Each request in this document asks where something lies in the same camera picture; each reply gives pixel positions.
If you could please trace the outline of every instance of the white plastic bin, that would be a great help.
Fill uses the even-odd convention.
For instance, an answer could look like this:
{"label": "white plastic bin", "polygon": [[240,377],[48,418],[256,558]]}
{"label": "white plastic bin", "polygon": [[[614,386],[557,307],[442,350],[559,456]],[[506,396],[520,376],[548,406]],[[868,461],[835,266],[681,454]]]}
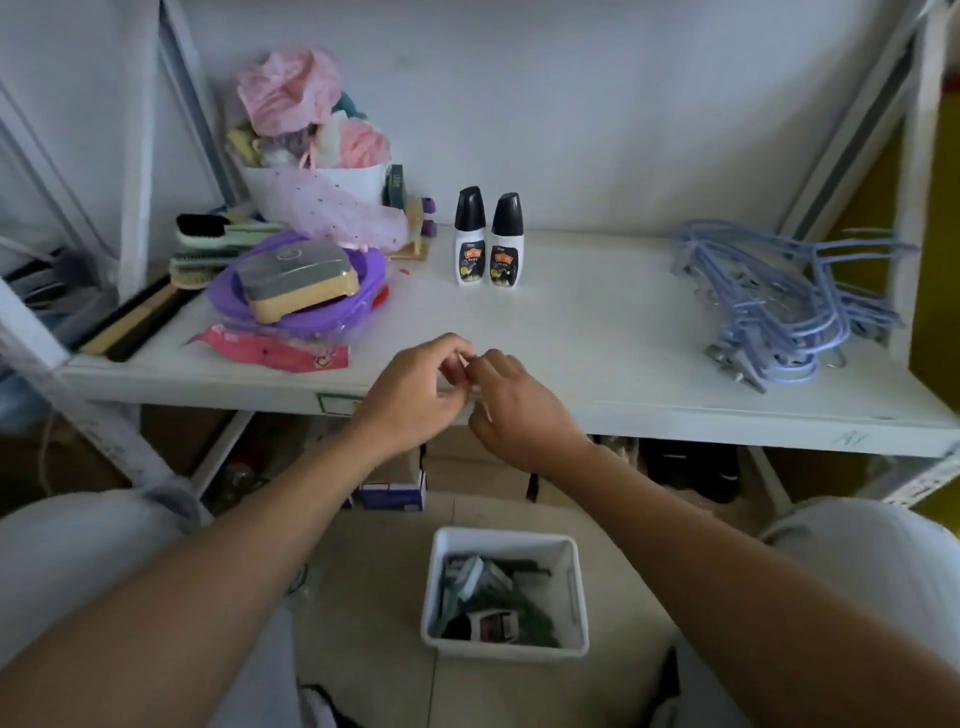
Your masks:
{"label": "white plastic bin", "polygon": [[[551,576],[531,579],[523,593],[552,620],[560,647],[526,644],[488,644],[430,637],[429,628],[440,610],[444,558],[451,554],[478,553],[510,559],[536,559],[551,570]],[[587,603],[580,573],[577,544],[569,536],[530,531],[500,531],[489,528],[441,528],[433,537],[430,572],[423,600],[420,635],[431,647],[452,657],[486,658],[515,662],[549,662],[583,657],[590,648]]]}

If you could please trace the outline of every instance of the white plastic bottle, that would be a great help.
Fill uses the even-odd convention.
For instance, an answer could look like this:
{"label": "white plastic bottle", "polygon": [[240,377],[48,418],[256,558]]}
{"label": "white plastic bottle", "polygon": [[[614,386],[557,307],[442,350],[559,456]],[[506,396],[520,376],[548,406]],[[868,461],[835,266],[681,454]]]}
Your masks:
{"label": "white plastic bottle", "polygon": [[480,187],[460,190],[453,227],[453,271],[457,282],[460,285],[479,283],[487,268],[487,217]]}
{"label": "white plastic bottle", "polygon": [[496,203],[490,227],[490,282],[514,288],[523,273],[523,211],[520,196],[508,192]]}

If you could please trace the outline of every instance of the yellow wall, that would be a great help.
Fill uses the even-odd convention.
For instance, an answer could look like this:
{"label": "yellow wall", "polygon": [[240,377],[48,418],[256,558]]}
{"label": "yellow wall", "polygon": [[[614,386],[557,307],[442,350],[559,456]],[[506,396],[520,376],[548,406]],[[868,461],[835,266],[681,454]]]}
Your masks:
{"label": "yellow wall", "polygon": [[[893,225],[900,137],[884,150],[831,234],[844,228]],[[930,189],[929,221],[913,327],[910,369],[938,397],[960,410],[960,93],[943,99]],[[838,277],[883,290],[885,263],[864,261],[838,269]],[[841,452],[770,449],[790,496],[845,496],[866,480],[867,458]],[[927,498],[917,511],[960,536],[960,479]]]}

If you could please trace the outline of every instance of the soap dish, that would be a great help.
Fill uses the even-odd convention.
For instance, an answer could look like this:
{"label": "soap dish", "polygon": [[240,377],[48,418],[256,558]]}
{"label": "soap dish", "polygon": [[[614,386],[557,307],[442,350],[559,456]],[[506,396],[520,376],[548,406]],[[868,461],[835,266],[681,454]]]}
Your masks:
{"label": "soap dish", "polygon": [[259,324],[360,290],[347,251],[329,239],[303,240],[241,259],[244,296]]}

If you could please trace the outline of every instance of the forearm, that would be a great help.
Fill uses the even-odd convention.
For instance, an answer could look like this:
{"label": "forearm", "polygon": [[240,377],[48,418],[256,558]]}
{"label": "forearm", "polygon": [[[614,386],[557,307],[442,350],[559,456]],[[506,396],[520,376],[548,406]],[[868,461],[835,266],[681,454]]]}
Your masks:
{"label": "forearm", "polygon": [[623,550],[758,724],[956,725],[960,678],[762,543],[605,449],[551,479]]}
{"label": "forearm", "polygon": [[[204,725],[344,498],[353,433],[49,630],[0,672],[9,725]],[[50,700],[50,686],[57,700]]]}

